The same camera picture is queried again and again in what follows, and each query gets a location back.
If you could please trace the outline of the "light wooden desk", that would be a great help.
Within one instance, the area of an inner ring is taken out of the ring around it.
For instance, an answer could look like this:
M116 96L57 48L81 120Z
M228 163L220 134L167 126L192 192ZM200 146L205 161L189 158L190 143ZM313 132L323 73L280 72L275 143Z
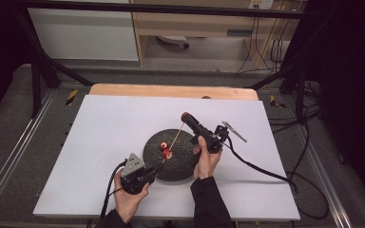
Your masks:
M250 0L129 0L132 4L215 7L249 10ZM274 0L270 10L291 10L291 0ZM289 42L298 26L296 19L236 16L139 13L132 14L139 61L144 63L150 36L241 38L250 51L253 67L265 67L267 50L275 41Z

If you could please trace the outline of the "black metal frame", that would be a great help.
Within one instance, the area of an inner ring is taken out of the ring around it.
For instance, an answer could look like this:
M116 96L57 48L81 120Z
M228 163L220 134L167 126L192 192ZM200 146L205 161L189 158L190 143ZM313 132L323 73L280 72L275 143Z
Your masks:
M39 38L26 19L25 11L32 9L50 10L91 10L91 11L116 11L116 12L139 12L139 13L162 13L162 14L192 14L212 16L236 16L254 18L282 18L282 19L310 19L315 17L313 13L301 11L283 11L271 9L233 9L212 8L176 5L149 5L149 4L124 4L124 3L100 3L80 1L53 1L53 0L14 0L8 2L19 27L27 37L31 45L32 53L32 85L33 85L33 115L36 115L41 105L39 75L42 75L47 85L58 88L61 84L54 69L65 73L68 77L76 80L84 86L93 86L90 80L71 71L62 64L49 57L43 50Z

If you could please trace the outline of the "yellow black tape strip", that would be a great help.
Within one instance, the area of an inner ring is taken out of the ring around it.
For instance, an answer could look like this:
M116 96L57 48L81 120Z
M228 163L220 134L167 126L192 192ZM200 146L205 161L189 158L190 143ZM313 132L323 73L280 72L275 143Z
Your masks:
M280 104L280 103L277 102L274 95L270 95L270 105L271 106L277 106L279 108L286 108L285 104Z
M74 101L74 99L75 99L75 97L76 97L77 93L78 93L78 89L73 89L73 90L69 93L69 95L68 95L68 97L67 97L66 105L72 105L72 103L73 103L73 101Z

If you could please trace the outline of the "round black plate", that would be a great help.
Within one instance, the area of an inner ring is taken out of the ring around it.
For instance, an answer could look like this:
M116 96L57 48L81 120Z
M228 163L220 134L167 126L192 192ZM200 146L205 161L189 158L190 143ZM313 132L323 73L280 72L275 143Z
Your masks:
M144 146L143 160L147 167L153 167L163 161L161 143L172 145L173 155L163 163L163 170L157 175L159 180L184 181L193 176L194 167L190 162L194 157L194 144L191 142L193 136L182 130L174 142L178 132L178 129L162 130L154 134Z

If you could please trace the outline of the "thin bamboo skewer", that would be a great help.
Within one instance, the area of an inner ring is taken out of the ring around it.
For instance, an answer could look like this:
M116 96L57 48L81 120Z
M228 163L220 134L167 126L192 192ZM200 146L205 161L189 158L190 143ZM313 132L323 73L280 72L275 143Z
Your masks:
M185 125L185 123L182 123L182 126L180 127L180 129L179 129L178 133L176 134L176 137L174 138L174 140L173 140L172 144L170 145L169 150L171 150L171 151L172 151L172 148L173 148L173 146L174 146L174 143L175 143L175 141L178 139L178 137L179 137L179 135L180 135L180 133L181 133L181 131L182 131L183 126L184 126L184 125Z

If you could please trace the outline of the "white table board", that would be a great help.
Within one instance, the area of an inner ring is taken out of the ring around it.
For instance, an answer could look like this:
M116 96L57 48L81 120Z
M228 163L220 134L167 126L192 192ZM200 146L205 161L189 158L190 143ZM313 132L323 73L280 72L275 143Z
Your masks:
M47 184L33 210L45 218L97 218L114 168L131 153L141 156L151 136L182 126L192 114L214 129L229 122L232 134L214 173L234 220L297 220L298 208L260 101L128 96L85 96Z

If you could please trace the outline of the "aluminium floor rail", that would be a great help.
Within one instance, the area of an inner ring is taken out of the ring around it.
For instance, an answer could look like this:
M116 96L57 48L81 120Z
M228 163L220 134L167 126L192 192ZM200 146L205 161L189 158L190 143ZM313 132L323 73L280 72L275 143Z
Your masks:
M316 176L317 183L325 194L331 215L336 223L337 228L352 228L352 223L344 209L341 200L339 199L336 189L334 188L328 173L326 172L320 158L317 155L317 151L311 141L308 138L308 134L304 125L298 125L297 131L302 141L305 143L305 154L308 157L308 161Z
M45 95L42 107L37 112L34 118L31 118L26 129L23 131L20 139L13 147L10 152L9 157L7 158L6 162L4 163L3 167L0 170L0 195L2 194L7 182L10 179L13 170L17 166L17 163L20 161L23 153L27 149L30 140L32 139L35 131L37 130L40 122L43 120L50 104L52 101L52 97L55 95L56 89L50 89L48 93Z

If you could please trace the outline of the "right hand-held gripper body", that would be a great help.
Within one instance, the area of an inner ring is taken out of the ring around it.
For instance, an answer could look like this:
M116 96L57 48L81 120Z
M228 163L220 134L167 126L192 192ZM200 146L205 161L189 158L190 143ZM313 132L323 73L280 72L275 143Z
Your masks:
M229 138L229 133L233 133L245 143L247 142L247 140L226 121L222 121L222 125L218 125L214 132L208 130L200 123L193 123L191 129L194 133L191 142L193 144L198 144L198 137L202 136L206 141L207 150L210 153L216 153L222 148L223 143Z

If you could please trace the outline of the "person's left hand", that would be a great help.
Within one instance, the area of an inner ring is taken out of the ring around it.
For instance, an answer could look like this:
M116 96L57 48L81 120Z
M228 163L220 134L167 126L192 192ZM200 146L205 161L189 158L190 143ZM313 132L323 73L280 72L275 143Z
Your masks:
M116 173L114 178L115 190L114 199L116 211L124 223L129 223L137 212L139 205L143 198L148 195L149 184L147 183L140 194L130 195L123 188L121 183L121 176L123 170Z

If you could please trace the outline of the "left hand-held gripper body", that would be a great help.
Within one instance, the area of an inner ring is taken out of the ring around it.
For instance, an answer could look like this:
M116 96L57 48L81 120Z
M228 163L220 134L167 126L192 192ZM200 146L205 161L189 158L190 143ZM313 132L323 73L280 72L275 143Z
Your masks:
M155 168L146 167L139 157L131 153L121 175L121 184L128 194L137 195L142 192L147 183L155 180L155 176Z

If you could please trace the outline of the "white cabinet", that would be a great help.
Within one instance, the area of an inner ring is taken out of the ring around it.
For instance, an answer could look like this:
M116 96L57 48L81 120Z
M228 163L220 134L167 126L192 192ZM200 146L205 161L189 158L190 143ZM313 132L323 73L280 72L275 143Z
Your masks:
M55 59L139 59L127 12L29 9L39 41Z

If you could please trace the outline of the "white power strip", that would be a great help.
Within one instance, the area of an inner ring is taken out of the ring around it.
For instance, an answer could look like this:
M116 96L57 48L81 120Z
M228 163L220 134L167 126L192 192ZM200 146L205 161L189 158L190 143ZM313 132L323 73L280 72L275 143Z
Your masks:
M250 0L249 8L255 10L269 10L274 0Z

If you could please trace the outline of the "person's right hand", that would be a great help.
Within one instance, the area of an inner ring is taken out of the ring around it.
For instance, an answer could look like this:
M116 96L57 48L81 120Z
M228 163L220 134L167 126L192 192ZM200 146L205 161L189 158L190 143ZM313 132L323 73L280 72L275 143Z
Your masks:
M193 153L200 154L199 161L194 168L194 179L204 180L213 176L215 168L221 159L222 149L216 153L210 153L204 137L198 137L198 144L194 147Z

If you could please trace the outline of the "white chair base with caster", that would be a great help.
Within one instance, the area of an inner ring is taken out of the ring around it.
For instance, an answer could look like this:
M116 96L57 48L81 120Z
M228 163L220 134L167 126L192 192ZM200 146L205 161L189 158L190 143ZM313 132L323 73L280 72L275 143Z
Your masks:
M158 36L158 39L164 41L168 44L183 46L184 48L189 48L189 44L184 36Z

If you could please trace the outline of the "wooden table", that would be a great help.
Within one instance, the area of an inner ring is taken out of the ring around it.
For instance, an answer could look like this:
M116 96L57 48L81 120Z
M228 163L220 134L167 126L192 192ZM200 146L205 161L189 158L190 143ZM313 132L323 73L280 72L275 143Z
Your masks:
M89 94L196 99L210 97L211 99L245 101L257 101L259 99L254 89L225 86L96 84L91 87Z

